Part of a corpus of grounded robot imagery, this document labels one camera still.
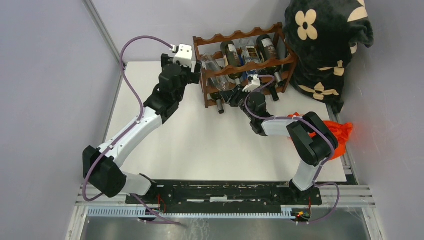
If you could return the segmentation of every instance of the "red cloth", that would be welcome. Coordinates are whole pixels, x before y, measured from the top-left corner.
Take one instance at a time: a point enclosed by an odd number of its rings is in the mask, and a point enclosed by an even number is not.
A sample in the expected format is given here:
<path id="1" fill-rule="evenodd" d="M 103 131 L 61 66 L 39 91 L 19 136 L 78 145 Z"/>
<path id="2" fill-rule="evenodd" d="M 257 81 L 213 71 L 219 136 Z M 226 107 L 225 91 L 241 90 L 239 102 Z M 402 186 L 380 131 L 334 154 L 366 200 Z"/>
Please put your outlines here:
<path id="1" fill-rule="evenodd" d="M 295 112 L 294 114 L 289 115 L 289 117 L 298 117 L 299 113 Z M 336 159 L 346 153 L 346 143 L 349 140 L 354 125 L 351 122 L 340 124 L 334 121 L 323 121 L 324 124 L 330 129 L 332 134 L 338 141 L 338 147 L 335 149 L 334 156 L 331 160 Z M 316 135 L 315 132 L 310 133 L 309 136 L 312 138 Z"/>

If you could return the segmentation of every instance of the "bottle label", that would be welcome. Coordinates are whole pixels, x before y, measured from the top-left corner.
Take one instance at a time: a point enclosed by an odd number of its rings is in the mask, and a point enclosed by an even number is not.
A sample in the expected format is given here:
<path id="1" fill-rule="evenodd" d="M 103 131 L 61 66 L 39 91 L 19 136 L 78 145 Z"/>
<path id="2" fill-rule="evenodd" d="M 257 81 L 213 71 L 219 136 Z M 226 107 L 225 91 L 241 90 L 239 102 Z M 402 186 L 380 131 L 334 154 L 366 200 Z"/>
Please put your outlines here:
<path id="1" fill-rule="evenodd" d="M 273 48 L 275 48 L 273 42 L 269 38 L 262 39 L 262 44 L 264 48 L 269 46 L 272 46 Z"/>
<path id="2" fill-rule="evenodd" d="M 228 66 L 228 59 L 227 59 L 227 55 L 224 55 L 224 64 L 225 64 L 225 66 Z"/>
<path id="3" fill-rule="evenodd" d="M 228 44 L 228 50 L 233 53 L 237 53 L 237 48 L 233 44 Z"/>
<path id="4" fill-rule="evenodd" d="M 262 39 L 262 44 L 263 44 L 264 50 L 268 53 L 267 55 L 269 56 L 269 58 L 278 58 L 276 48 L 274 47 L 274 44 L 271 41 L 271 39 L 269 38 Z"/>
<path id="5" fill-rule="evenodd" d="M 256 51 L 256 48 L 254 46 L 246 46 L 247 54 L 249 54 L 249 57 L 251 58 L 257 58 L 258 52 Z"/>

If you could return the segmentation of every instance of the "wine rack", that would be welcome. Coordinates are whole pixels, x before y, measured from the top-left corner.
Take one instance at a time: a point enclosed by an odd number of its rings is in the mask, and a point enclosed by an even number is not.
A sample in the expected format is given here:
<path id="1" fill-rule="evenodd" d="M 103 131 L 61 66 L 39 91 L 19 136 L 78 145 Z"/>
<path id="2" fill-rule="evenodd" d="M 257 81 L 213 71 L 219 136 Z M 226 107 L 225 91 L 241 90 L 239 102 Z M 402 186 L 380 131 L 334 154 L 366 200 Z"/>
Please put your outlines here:
<path id="1" fill-rule="evenodd" d="M 202 54 L 200 54 L 199 46 L 208 45 L 208 44 L 216 44 L 216 43 L 221 43 L 221 42 L 230 41 L 230 40 L 250 38 L 250 37 L 264 35 L 264 34 L 274 34 L 274 37 L 272 39 L 272 43 L 274 44 L 274 46 L 276 48 L 278 48 L 278 42 L 281 39 L 282 42 L 285 45 L 285 48 L 288 51 L 288 57 L 286 57 L 284 59 L 277 59 L 277 58 L 274 57 L 274 58 L 270 58 L 267 61 L 262 62 L 262 63 L 255 63 L 255 62 L 251 61 L 251 62 L 248 62 L 247 64 L 245 64 L 244 66 L 241 66 L 241 67 L 234 67 L 234 66 L 228 65 L 224 69 L 219 70 L 219 71 L 212 71 L 212 70 L 209 70 L 209 69 L 202 68 L 200 85 L 201 85 L 201 90 L 203 92 L 205 108 L 216 105 L 214 100 L 208 99 L 208 94 L 219 92 L 219 90 L 216 87 L 211 86 L 209 84 L 209 81 L 208 81 L 209 78 L 224 76 L 224 75 L 234 74 L 234 73 L 242 73 L 242 72 L 246 72 L 246 71 L 268 68 L 268 67 L 273 67 L 273 66 L 278 66 L 278 65 L 290 64 L 289 70 L 281 73 L 281 78 L 283 79 L 285 84 L 283 86 L 278 86 L 276 88 L 278 93 L 285 93 L 287 87 L 289 86 L 290 79 L 292 78 L 293 72 L 295 71 L 296 64 L 297 64 L 299 59 L 298 59 L 298 56 L 292 51 L 292 49 L 287 45 L 287 43 L 285 41 L 286 36 L 283 33 L 283 24 L 281 22 L 278 22 L 278 23 L 272 25 L 271 28 L 265 29 L 265 30 L 263 30 L 260 27 L 255 27 L 252 31 L 250 31 L 248 33 L 244 33 L 242 31 L 238 30 L 238 31 L 235 31 L 230 36 L 223 36 L 222 34 L 216 34 L 211 39 L 203 39 L 203 38 L 197 37 L 197 36 L 193 37 L 194 51 L 195 51 L 196 59 L 198 61 L 200 61 L 201 58 L 202 58 Z M 216 59 L 216 60 L 222 59 L 223 58 L 222 52 L 217 51 L 215 54 L 213 54 L 213 58 Z M 269 83 L 269 81 L 271 81 L 271 80 L 272 80 L 272 78 L 270 78 L 270 77 L 261 79 L 261 81 L 263 83 Z M 247 84 L 248 84 L 247 81 L 242 82 L 243 86 L 245 86 Z M 234 87 L 235 87 L 235 84 L 230 83 L 230 88 L 234 88 Z M 265 95 L 271 94 L 267 89 L 264 89 L 263 93 Z"/>

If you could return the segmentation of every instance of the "white platform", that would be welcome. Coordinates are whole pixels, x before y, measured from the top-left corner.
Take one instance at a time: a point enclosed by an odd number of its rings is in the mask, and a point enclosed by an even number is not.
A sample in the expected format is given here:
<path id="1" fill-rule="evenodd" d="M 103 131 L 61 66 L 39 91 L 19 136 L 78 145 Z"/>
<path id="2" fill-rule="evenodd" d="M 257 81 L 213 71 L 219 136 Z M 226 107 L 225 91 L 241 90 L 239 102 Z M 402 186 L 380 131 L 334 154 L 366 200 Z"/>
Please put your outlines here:
<path id="1" fill-rule="evenodd" d="M 145 101 L 158 83 L 160 62 L 129 62 L 126 75 Z M 280 101 L 266 97 L 268 112 L 287 116 L 317 113 L 329 120 L 326 105 L 296 92 L 289 86 Z M 152 179 L 207 181 L 289 181 L 300 157 L 287 137 L 258 136 L 239 108 L 205 108 L 199 85 L 189 85 L 179 109 L 150 134 L 128 157 L 122 170 L 143 173 Z M 107 138 L 113 137 L 139 113 L 139 105 L 128 86 L 120 88 Z M 328 162 L 319 181 L 346 182 L 341 160 Z"/>

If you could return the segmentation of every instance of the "gray wall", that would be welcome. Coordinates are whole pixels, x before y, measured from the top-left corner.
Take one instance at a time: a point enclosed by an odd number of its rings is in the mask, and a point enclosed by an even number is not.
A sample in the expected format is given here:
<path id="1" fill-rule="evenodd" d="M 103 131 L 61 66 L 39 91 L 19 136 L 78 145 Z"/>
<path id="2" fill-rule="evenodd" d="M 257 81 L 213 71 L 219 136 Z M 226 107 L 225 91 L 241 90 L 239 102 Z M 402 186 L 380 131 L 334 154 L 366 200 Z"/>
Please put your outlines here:
<path id="1" fill-rule="evenodd" d="M 215 34 L 250 32 L 284 22 L 289 0 L 93 0 L 107 30 L 121 50 L 128 40 L 151 35 L 170 44 L 193 44 L 193 36 L 204 39 Z M 219 46 L 201 47 L 213 51 Z M 166 50 L 160 43 L 138 41 L 128 47 L 126 61 L 158 61 Z"/>
<path id="2" fill-rule="evenodd" d="M 80 0 L 3 1 L 0 33 L 0 239 L 63 239 L 118 66 Z"/>
<path id="3" fill-rule="evenodd" d="M 349 147 L 388 239 L 423 239 L 424 2 L 369 0 L 366 9 L 375 45 L 346 72 L 340 116 L 354 124 Z"/>

